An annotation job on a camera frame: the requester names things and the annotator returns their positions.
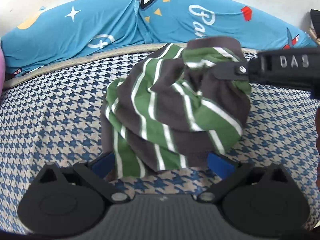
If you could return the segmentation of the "green grey striped t-shirt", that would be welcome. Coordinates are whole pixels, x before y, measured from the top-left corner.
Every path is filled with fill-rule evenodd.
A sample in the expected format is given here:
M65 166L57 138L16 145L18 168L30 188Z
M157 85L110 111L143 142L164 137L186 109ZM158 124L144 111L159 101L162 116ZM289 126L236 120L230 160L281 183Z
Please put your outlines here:
M103 152L114 157L106 178L201 167L209 153L227 153L244 132L251 85L214 70L244 60L230 37L169 43L112 81L100 116Z

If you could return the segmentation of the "houndstooth bed sheet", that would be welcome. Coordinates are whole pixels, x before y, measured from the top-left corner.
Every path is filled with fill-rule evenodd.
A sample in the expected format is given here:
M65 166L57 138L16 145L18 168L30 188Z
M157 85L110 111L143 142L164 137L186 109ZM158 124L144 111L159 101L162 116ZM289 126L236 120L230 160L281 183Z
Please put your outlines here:
M107 85L147 57L109 57L33 78L1 94L1 229L22 233L18 204L43 165L70 166L101 152L100 108ZM252 85L251 112L235 161L282 163L307 196L308 227L319 221L319 102L304 91Z

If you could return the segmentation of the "blue printed quilt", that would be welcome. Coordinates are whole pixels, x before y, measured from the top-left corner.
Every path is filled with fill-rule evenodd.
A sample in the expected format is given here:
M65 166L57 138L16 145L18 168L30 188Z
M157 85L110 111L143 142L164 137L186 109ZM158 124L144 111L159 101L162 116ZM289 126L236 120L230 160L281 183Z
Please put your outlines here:
M13 78L101 51L212 36L255 50L315 46L297 27L232 0L75 0L29 17L1 49Z

